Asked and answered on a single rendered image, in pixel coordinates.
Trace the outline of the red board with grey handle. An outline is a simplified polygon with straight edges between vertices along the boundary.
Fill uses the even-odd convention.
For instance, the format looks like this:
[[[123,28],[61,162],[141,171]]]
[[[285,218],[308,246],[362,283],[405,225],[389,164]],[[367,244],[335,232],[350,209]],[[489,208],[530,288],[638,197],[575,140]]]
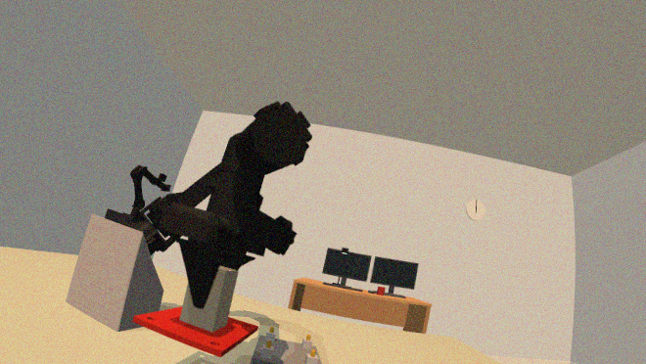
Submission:
[[[183,306],[140,314],[132,322],[221,357],[258,329],[228,317],[237,277],[238,270],[220,266],[204,308],[194,307],[188,283]]]

